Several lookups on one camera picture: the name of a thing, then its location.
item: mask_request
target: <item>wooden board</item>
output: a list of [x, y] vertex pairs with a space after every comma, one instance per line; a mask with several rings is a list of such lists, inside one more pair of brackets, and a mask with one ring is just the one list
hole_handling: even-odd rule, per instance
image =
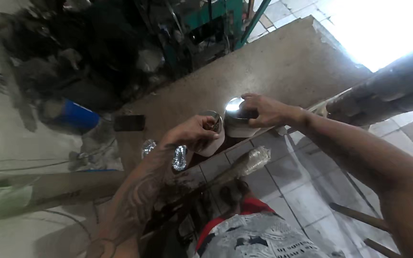
[[312, 16], [298, 19], [245, 45], [123, 109], [146, 115], [143, 132], [117, 135], [124, 169], [141, 160], [146, 139], [159, 140], [170, 128], [203, 110], [223, 113], [245, 92], [310, 107], [367, 79]]

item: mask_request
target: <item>blue container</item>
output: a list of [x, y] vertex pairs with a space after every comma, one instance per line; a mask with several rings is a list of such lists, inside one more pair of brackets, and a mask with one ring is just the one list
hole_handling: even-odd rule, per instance
[[71, 100], [48, 100], [43, 105], [47, 122], [87, 132], [97, 126], [100, 116]]
[[57, 119], [81, 131], [89, 131], [98, 124], [100, 116], [71, 100], [65, 100], [61, 115]]

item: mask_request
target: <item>foil-wrapped item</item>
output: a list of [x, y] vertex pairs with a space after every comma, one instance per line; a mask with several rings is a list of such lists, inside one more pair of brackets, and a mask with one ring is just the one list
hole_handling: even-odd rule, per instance
[[148, 155], [149, 152], [151, 152], [152, 149], [154, 149], [156, 147], [156, 145], [157, 145], [156, 141], [151, 140], [151, 139], [146, 140], [143, 143], [143, 146], [141, 146], [141, 159], [145, 158], [146, 155]]
[[175, 149], [175, 154], [173, 156], [173, 168], [176, 171], [181, 171], [186, 168], [186, 145], [178, 146]]
[[[141, 159], [145, 158], [149, 152], [156, 147], [156, 142], [154, 140], [146, 140], [141, 147]], [[182, 171], [186, 168], [186, 145], [178, 146], [173, 154], [173, 168], [176, 171]]]

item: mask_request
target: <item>bright light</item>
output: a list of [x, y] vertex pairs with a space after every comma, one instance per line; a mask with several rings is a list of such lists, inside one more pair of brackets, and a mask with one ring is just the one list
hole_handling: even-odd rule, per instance
[[330, 20], [334, 26], [326, 28], [372, 72], [413, 51], [413, 1], [333, 2], [336, 12]]
[[237, 97], [233, 98], [227, 103], [226, 110], [227, 111], [237, 111], [240, 109], [240, 103], [244, 102], [243, 98]]

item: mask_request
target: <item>tattooed arm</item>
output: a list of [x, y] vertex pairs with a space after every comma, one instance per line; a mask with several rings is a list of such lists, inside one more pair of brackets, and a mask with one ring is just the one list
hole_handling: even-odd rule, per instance
[[256, 94], [242, 107], [259, 112], [250, 125], [296, 128], [379, 196], [382, 214], [406, 257], [413, 257], [413, 157], [365, 130]]
[[214, 123], [213, 117], [194, 116], [165, 134], [144, 160], [125, 179], [118, 189], [103, 223], [98, 238], [87, 250], [88, 258], [138, 257], [138, 239], [151, 218], [163, 176], [179, 145], [191, 145], [201, 139], [219, 136], [203, 129]]

